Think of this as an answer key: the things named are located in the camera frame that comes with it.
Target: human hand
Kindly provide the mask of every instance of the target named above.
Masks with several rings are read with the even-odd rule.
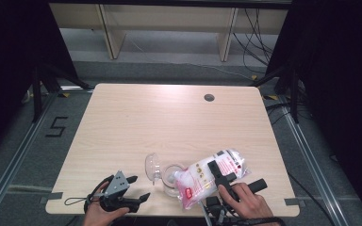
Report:
[[[245,183],[237,183],[232,186],[232,189],[239,196],[240,202],[235,201],[224,186],[219,186],[219,193],[222,200],[233,207],[241,218],[273,217],[272,210],[264,198],[252,193]]]
[[[108,186],[108,182],[103,183],[99,189],[97,190],[97,193],[100,193],[103,189],[105,189]],[[112,212],[107,212],[104,209],[102,209],[99,199],[93,198],[92,202],[88,206],[87,213],[84,217],[84,226],[107,226],[110,224],[111,221],[113,221],[116,218],[119,218],[126,213],[128,213],[130,210],[127,207],[117,209]]]

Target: black panel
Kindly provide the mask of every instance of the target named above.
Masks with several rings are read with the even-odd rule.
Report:
[[[0,0],[0,137],[41,63],[77,77],[49,5]]]

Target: wooden table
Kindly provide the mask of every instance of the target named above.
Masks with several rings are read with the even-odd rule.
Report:
[[[207,101],[211,94],[214,101]],[[217,151],[234,148],[252,172],[241,181],[260,178],[268,188],[259,192],[273,213],[295,217],[297,205],[267,112],[257,88],[181,85],[100,84],[96,86],[50,200],[50,214],[83,214],[83,202],[64,205],[71,197],[86,197],[106,177],[122,170],[137,175],[125,193],[137,198],[151,192],[136,216],[202,217],[196,204],[182,210],[177,198],[152,185],[145,174],[145,157],[157,153],[161,166],[189,166]]]

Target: plastic bag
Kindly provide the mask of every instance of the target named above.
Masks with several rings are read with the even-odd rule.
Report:
[[[216,160],[223,176],[234,172],[237,179],[240,179],[250,173],[245,165],[245,159],[234,149],[219,151],[185,170],[177,171],[174,174],[175,184],[179,190],[178,198],[185,209],[190,209],[195,203],[217,190],[215,178],[207,165],[213,160]]]

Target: aluminum rail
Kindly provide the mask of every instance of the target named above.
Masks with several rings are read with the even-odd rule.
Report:
[[[281,104],[286,104],[288,101],[285,96],[280,95],[279,100]],[[304,133],[301,130],[301,127],[298,123],[295,123],[295,120],[288,114],[288,108],[283,107],[283,111],[286,114],[287,121],[292,131],[293,135],[298,142],[299,148],[304,156],[304,160],[313,176],[314,182],[325,202],[325,206],[330,213],[331,219],[334,221],[337,226],[349,225],[348,220],[343,214],[342,208],[340,207],[339,201],[335,196],[332,188],[328,185],[328,182],[321,171],[321,168],[316,160],[316,157],[312,153],[305,137]]]
[[[13,155],[8,167],[6,168],[5,172],[3,173],[2,177],[0,178],[0,203],[5,197],[6,192],[8,191],[8,187],[10,183],[13,181],[15,175],[17,174],[20,166],[22,165],[25,156],[27,155],[31,144],[33,143],[35,137],[38,134],[38,131],[44,121],[44,117],[46,115],[47,109],[52,105],[57,97],[57,93],[50,93],[45,101],[43,106],[43,111],[40,117],[35,121],[32,122],[25,138],[23,139],[22,143],[20,144],[19,148],[17,149],[16,153]]]

